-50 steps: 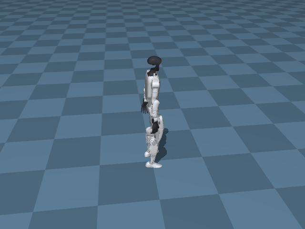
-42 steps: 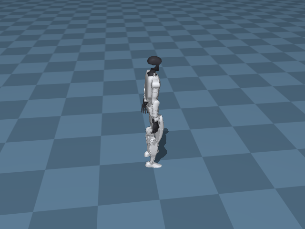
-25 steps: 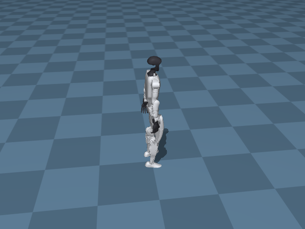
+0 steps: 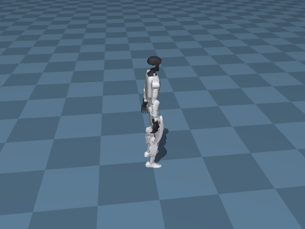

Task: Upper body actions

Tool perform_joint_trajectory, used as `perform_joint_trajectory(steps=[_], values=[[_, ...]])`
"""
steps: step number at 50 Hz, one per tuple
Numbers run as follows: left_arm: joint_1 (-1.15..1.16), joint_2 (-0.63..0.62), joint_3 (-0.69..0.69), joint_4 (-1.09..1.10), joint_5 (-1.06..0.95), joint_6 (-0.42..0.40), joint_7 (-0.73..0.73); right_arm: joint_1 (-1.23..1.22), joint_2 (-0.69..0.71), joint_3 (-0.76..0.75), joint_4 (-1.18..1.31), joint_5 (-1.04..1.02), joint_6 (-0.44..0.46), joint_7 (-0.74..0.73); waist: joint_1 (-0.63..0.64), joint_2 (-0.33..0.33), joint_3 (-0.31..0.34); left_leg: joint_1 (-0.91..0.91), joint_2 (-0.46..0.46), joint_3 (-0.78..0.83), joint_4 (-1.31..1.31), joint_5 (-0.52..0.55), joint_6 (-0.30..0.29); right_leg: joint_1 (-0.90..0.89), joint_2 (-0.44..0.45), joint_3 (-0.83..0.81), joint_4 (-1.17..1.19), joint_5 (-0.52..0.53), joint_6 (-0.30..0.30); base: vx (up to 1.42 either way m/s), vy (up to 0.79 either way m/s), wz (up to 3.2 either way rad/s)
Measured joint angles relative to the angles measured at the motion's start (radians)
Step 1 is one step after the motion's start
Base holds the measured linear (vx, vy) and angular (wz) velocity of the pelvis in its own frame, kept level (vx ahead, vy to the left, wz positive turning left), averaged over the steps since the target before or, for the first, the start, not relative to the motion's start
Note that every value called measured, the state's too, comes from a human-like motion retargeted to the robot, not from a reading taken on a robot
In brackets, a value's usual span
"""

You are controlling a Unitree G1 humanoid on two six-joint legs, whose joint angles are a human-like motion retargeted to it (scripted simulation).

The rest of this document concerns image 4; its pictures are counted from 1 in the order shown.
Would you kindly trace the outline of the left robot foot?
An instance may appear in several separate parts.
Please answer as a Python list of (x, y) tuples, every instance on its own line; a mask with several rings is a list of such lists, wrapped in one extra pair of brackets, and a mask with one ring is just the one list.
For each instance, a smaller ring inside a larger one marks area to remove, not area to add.
[[(159, 150), (157, 150), (157, 153), (159, 152)], [(150, 156), (150, 154), (149, 154), (149, 152), (148, 151), (146, 151), (145, 153), (144, 153), (144, 157), (148, 157), (148, 156)]]

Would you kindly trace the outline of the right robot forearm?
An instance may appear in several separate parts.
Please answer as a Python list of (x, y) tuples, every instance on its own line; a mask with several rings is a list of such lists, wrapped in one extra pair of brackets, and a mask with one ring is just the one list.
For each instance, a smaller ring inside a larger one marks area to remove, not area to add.
[(158, 121), (158, 107), (159, 101), (155, 101), (152, 106), (152, 119), (154, 119), (154, 122)]

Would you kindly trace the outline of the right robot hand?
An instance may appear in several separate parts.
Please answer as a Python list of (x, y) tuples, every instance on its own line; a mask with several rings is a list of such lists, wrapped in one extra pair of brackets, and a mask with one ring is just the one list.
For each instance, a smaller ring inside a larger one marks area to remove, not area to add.
[(158, 125), (158, 121), (154, 122), (154, 119), (152, 119), (152, 123), (153, 123), (153, 127), (152, 127), (152, 133), (156, 133), (158, 131), (159, 125)]

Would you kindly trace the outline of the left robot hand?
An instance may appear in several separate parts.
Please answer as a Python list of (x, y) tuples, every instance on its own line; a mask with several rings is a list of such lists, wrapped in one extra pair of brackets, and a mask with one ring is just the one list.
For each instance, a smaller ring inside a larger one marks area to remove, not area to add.
[[(148, 104), (148, 102), (144, 102), (144, 99), (143, 99), (143, 104), (142, 104), (142, 108), (141, 108), (141, 113), (142, 113), (142, 109), (143, 109), (143, 113), (144, 113), (144, 111), (145, 111), (145, 114), (146, 114), (146, 105)], [(148, 113), (148, 111), (147, 111), (147, 113)]]

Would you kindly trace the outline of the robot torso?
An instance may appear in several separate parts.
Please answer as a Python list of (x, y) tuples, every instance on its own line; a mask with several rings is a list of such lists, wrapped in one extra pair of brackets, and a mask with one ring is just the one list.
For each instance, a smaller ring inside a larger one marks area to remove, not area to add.
[[(148, 71), (149, 72), (149, 71)], [(148, 73), (147, 72), (147, 73)], [(157, 79), (158, 82), (160, 83), (160, 86), (161, 86), (161, 82), (160, 82), (160, 78), (157, 74), (157, 76), (155, 76), (155, 73), (153, 74), (153, 76), (148, 76), (148, 74), (146, 73), (145, 75), (145, 97), (146, 97), (146, 100), (148, 101), (148, 104), (147, 104), (147, 111), (149, 113), (149, 115), (152, 116), (152, 88), (151, 88), (151, 82), (152, 82), (152, 79)], [(160, 88), (159, 88), (159, 91), (160, 91)], [(159, 92), (158, 92), (159, 94)], [(159, 97), (159, 96), (158, 96)], [(157, 99), (158, 99), (157, 97)], [(159, 109), (158, 109), (158, 114), (159, 114)]]

